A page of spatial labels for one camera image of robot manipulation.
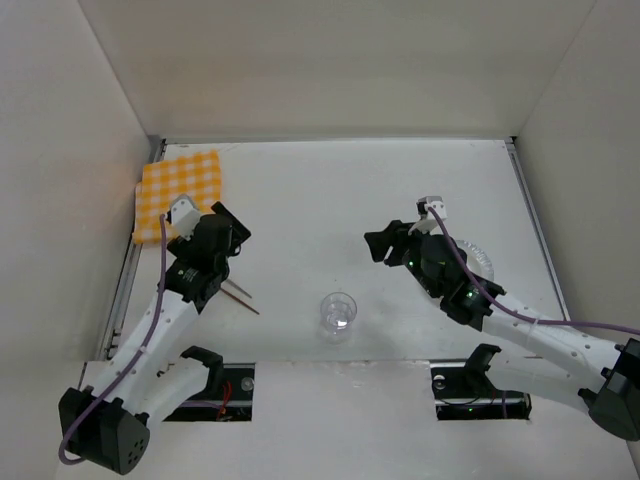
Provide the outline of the white round bowl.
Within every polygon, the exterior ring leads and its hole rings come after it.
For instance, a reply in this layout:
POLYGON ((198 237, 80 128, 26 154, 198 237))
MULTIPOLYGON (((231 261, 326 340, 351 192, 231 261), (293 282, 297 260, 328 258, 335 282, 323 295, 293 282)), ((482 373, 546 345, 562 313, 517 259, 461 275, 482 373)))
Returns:
POLYGON ((488 254, 478 245, 458 239, 455 241, 456 246, 461 249, 467 258, 468 268, 476 275, 494 281, 495 270, 488 254))

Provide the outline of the yellow white checkered cloth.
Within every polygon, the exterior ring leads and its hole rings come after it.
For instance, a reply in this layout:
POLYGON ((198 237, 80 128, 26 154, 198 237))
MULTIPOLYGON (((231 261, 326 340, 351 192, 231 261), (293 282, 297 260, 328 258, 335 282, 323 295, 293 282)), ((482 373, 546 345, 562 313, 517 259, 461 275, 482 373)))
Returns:
POLYGON ((180 195, 188 195, 200 210, 205 210, 220 200, 221 191, 222 173, 216 150, 146 165, 142 180, 135 187, 133 242, 158 243, 159 216, 180 195))

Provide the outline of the clear plastic cup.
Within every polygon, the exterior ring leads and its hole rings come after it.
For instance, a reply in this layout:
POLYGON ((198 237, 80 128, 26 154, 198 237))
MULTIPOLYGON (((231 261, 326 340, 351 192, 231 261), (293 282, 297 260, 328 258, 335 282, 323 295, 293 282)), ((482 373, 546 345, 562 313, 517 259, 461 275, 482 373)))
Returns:
POLYGON ((320 305, 320 332, 333 344, 345 341, 351 333, 358 312, 355 300, 344 292, 327 295, 320 305))

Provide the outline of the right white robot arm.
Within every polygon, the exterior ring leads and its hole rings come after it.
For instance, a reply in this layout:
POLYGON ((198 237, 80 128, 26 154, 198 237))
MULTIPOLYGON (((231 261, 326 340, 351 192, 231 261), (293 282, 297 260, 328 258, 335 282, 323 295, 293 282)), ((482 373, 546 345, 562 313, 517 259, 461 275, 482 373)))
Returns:
POLYGON ((456 323, 507 340, 529 360, 500 357, 481 345, 468 359, 471 371, 500 390, 531 393, 570 406, 626 441, 639 439, 639 339, 597 338, 570 322, 529 317, 525 305, 501 286, 474 274, 465 253, 446 232, 422 233, 393 220, 365 242, 376 263, 403 266, 456 323))

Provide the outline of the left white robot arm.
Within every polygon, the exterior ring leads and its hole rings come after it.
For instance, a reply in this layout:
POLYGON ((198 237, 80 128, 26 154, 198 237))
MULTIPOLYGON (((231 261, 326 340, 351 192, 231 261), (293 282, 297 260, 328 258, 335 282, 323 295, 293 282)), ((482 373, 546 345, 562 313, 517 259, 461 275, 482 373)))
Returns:
POLYGON ((176 410, 189 406, 223 415, 232 385, 224 360, 208 349, 175 345, 228 279, 250 230, 222 202, 203 213, 186 194, 159 218, 174 239, 161 239, 157 290, 136 328, 95 381, 70 388, 58 403, 62 464, 88 461, 119 475, 144 455, 151 431, 176 410))

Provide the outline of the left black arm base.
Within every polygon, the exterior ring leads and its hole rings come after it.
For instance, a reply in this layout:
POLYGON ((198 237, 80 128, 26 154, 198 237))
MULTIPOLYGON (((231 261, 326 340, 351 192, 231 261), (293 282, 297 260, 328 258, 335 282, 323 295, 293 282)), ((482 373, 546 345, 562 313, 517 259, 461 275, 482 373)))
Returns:
POLYGON ((175 409, 165 422, 250 422, 253 414, 256 365, 225 363, 223 357, 203 347, 191 346, 180 360, 205 367, 204 387, 175 409))

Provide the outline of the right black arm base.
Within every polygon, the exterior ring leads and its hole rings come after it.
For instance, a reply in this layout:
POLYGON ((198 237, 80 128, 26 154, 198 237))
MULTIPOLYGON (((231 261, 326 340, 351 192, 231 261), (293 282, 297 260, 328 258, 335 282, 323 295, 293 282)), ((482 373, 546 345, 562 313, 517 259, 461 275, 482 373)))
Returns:
POLYGON ((529 394, 497 389, 487 377, 489 362, 500 353, 480 344, 467 359, 430 364, 436 417, 440 421, 528 420, 529 394))

